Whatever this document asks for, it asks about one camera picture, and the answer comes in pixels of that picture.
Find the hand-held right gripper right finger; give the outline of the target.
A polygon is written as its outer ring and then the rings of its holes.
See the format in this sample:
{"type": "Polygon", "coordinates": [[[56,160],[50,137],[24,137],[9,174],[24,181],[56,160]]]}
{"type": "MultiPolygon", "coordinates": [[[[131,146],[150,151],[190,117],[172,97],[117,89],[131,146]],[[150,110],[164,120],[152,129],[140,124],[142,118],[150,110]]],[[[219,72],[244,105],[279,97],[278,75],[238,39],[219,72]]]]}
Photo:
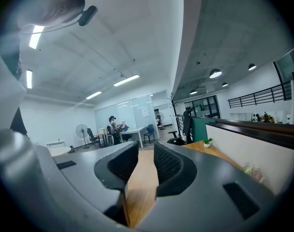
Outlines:
{"type": "Polygon", "coordinates": [[[272,192],[219,157],[154,145],[159,185],[140,232],[251,232],[268,217],[272,192]]]}

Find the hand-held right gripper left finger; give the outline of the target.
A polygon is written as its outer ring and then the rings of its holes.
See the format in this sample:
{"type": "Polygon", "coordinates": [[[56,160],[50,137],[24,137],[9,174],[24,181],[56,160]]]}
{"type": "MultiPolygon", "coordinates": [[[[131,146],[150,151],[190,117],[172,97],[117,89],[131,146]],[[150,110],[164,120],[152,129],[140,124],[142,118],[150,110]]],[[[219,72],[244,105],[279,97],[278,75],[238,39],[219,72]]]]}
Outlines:
{"type": "Polygon", "coordinates": [[[138,163],[139,143],[129,141],[88,152],[54,157],[71,186],[112,220],[129,226],[127,183],[138,163]]]}

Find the black standing fan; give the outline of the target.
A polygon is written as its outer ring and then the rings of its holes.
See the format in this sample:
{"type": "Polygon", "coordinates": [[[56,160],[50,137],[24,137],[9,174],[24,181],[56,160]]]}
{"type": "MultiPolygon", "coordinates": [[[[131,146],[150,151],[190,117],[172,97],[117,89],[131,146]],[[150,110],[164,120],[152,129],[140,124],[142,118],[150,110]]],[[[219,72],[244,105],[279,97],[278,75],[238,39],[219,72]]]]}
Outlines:
{"type": "Polygon", "coordinates": [[[88,136],[88,128],[84,124],[80,124],[76,127],[76,135],[84,140],[83,149],[88,149],[89,146],[86,143],[86,137],[88,136]]]}
{"type": "Polygon", "coordinates": [[[163,126],[163,123],[162,123],[163,119],[164,119],[164,114],[162,112],[159,112],[157,124],[158,124],[158,128],[160,130],[164,130],[165,129],[164,126],[163,126]]]}

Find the pale artificial flower bouquet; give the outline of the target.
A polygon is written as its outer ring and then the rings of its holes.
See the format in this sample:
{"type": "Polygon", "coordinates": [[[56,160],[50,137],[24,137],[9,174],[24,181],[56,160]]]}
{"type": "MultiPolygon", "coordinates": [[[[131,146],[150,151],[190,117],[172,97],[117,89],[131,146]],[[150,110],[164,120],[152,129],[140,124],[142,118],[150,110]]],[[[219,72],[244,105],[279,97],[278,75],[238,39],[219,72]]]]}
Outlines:
{"type": "Polygon", "coordinates": [[[248,162],[242,167],[242,171],[262,184],[265,180],[260,168],[256,165],[250,165],[248,162]]]}

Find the green partition panel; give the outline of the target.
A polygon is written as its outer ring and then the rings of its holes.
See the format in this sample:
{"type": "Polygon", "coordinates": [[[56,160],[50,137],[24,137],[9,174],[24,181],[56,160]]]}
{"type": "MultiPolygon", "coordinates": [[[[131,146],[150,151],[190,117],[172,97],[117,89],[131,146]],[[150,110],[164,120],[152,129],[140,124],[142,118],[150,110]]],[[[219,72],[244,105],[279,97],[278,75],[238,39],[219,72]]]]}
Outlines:
{"type": "Polygon", "coordinates": [[[206,131],[206,123],[215,122],[213,118],[200,118],[200,117],[192,117],[191,118],[191,131],[192,131],[192,141],[198,142],[202,140],[207,140],[207,131],[206,131]]]}

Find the white office desk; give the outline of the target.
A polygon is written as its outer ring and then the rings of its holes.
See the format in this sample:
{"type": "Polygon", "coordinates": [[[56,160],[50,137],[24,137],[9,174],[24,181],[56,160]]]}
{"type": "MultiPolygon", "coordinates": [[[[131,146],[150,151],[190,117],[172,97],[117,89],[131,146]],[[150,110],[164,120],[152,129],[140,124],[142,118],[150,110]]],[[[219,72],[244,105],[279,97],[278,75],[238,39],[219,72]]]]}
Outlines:
{"type": "Polygon", "coordinates": [[[146,126],[143,126],[143,127],[137,127],[134,129],[127,129],[126,131],[120,132],[121,142],[123,142],[122,135],[124,135],[124,134],[138,134],[140,146],[141,146],[141,148],[144,148],[143,140],[142,140],[142,136],[143,136],[142,131],[144,131],[146,128],[147,128],[146,126]]]}

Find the blue chair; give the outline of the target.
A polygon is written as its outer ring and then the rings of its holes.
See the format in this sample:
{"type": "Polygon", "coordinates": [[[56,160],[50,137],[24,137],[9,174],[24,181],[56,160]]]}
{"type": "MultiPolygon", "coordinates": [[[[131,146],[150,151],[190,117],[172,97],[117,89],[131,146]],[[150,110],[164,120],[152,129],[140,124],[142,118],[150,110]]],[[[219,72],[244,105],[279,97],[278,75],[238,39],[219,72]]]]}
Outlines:
{"type": "Polygon", "coordinates": [[[146,128],[147,132],[144,134],[144,142],[146,141],[146,138],[148,138],[149,144],[151,144],[151,138],[155,140],[154,136],[154,127],[152,124],[149,124],[146,128]]]}

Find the dark wooden handrail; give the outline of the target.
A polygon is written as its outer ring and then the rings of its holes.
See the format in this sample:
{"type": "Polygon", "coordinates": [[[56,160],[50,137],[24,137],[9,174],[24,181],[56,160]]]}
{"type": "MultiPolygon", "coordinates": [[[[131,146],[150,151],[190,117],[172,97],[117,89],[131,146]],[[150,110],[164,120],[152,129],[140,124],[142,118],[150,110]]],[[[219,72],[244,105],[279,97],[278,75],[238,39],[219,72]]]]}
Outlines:
{"type": "Polygon", "coordinates": [[[201,123],[204,126],[209,125],[294,150],[294,125],[231,121],[195,116],[191,119],[193,129],[201,123]]]}

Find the black coat rack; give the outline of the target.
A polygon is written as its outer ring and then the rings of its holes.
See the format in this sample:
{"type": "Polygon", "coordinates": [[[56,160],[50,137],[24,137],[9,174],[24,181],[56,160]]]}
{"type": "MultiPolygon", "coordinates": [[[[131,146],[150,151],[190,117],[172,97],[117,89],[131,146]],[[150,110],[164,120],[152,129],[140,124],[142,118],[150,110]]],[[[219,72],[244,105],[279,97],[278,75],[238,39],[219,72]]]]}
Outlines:
{"type": "Polygon", "coordinates": [[[177,137],[180,136],[180,129],[179,129],[179,124],[178,124],[178,116],[176,113],[176,105],[178,101],[175,101],[175,96],[171,93],[169,97],[167,98],[169,100],[169,107],[173,109],[173,122],[177,131],[177,137]]]}

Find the black metal railing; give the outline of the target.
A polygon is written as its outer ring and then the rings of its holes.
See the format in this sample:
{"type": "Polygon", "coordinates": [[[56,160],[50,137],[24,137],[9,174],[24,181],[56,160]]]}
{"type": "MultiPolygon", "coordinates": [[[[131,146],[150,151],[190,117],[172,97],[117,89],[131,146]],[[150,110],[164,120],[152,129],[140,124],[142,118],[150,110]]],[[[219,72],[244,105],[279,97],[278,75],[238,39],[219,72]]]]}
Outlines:
{"type": "Polygon", "coordinates": [[[229,99],[229,107],[237,108],[264,103],[275,103],[278,101],[287,101],[292,99],[291,81],[263,89],[248,95],[229,99]]]}

